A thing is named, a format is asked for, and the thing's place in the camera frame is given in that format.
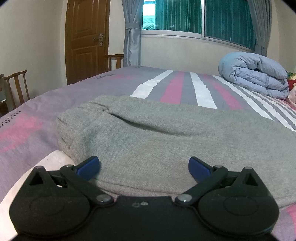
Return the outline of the grey sweat pants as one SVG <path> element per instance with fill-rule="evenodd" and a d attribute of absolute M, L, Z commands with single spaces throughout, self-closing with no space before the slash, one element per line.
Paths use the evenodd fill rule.
<path fill-rule="evenodd" d="M 92 184 L 113 195 L 176 196 L 195 185 L 192 156 L 252 167 L 279 207 L 295 203 L 295 132 L 243 110 L 99 96 L 60 114 L 59 145 L 74 163 L 97 156 Z"/>

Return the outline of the striped pink grey bedsheet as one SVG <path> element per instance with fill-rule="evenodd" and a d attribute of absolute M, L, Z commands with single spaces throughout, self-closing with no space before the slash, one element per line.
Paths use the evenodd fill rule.
<path fill-rule="evenodd" d="M 295 108 L 217 75 L 144 66 L 109 71 L 48 91 L 1 118 L 1 240 L 16 236 L 9 207 L 31 169 L 36 165 L 57 168 L 70 161 L 57 143 L 57 115 L 99 95 L 191 104 L 229 114 L 240 110 L 248 117 L 257 115 L 282 125 L 275 138 L 280 158 L 262 166 L 270 179 L 267 186 L 282 208 L 274 234 L 280 240 L 295 240 L 295 157 L 285 156 L 285 150 L 295 150 L 295 142 L 283 143 L 288 132 L 295 133 Z"/>

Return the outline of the folded light blue duvet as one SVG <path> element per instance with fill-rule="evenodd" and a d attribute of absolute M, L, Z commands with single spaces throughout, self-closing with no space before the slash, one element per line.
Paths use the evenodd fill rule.
<path fill-rule="evenodd" d="M 290 93 L 283 66 L 259 54 L 231 52 L 221 58 L 218 72 L 232 84 L 272 98 L 286 99 Z"/>

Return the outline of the folded pink blanket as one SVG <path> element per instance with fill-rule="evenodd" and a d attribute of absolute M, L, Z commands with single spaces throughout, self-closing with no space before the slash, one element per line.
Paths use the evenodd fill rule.
<path fill-rule="evenodd" d="M 287 101 L 293 105 L 294 107 L 296 107 L 296 84 L 294 84 L 292 90 L 290 91 L 288 97 L 287 97 Z"/>

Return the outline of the wooden chair by door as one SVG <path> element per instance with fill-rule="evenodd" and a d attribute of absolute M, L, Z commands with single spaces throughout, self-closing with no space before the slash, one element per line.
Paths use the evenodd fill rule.
<path fill-rule="evenodd" d="M 124 59 L 124 54 L 106 55 L 107 71 L 112 70 L 112 62 L 115 64 L 115 69 L 121 68 L 121 61 Z"/>

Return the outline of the red patterned folded blanket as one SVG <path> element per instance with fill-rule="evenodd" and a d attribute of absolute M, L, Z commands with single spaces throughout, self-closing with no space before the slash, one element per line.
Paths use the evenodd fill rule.
<path fill-rule="evenodd" d="M 296 84 L 296 73 L 287 72 L 287 81 L 289 89 L 293 89 Z"/>

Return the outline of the brown wooden door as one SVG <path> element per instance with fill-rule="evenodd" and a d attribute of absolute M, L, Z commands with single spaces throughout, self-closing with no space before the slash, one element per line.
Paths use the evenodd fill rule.
<path fill-rule="evenodd" d="M 110 1 L 68 1 L 65 22 L 67 84 L 107 71 Z"/>

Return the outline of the window with teal blinds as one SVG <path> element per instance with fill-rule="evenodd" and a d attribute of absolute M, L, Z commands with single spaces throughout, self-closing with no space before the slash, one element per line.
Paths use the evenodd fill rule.
<path fill-rule="evenodd" d="M 247 1 L 144 1 L 143 30 L 203 34 L 254 50 Z"/>

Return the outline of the grey left curtain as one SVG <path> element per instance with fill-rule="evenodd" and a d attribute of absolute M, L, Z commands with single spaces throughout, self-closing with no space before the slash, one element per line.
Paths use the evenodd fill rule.
<path fill-rule="evenodd" d="M 125 40 L 123 66 L 140 65 L 140 34 L 144 0 L 121 1 L 125 18 Z"/>

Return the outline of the grey curtain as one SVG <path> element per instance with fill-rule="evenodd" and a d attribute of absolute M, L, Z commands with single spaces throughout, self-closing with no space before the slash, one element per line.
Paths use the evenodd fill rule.
<path fill-rule="evenodd" d="M 144 0 L 121 1 L 125 18 L 125 40 L 123 66 L 140 65 L 140 34 Z"/>
<path fill-rule="evenodd" d="M 270 0 L 248 0 L 254 35 L 256 39 L 254 52 L 267 56 L 271 25 L 272 6 Z"/>

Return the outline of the grey right curtain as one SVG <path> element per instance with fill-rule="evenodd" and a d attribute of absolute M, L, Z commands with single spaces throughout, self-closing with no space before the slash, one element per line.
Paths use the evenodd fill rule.
<path fill-rule="evenodd" d="M 272 6 L 270 0 L 248 0 L 254 35 L 256 39 L 254 52 L 267 56 L 271 25 Z"/>

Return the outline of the wooden chair near wall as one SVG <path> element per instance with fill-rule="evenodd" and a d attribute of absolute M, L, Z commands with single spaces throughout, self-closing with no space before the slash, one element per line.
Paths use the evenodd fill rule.
<path fill-rule="evenodd" d="M 4 81 L 8 85 L 9 95 L 11 98 L 13 109 L 16 109 L 20 105 L 24 104 L 27 100 L 31 99 L 26 81 L 26 73 L 27 69 L 4 77 Z M 17 93 L 16 97 L 18 98 L 18 100 L 15 99 L 15 96 L 13 94 L 11 82 L 14 83 L 14 87 Z"/>

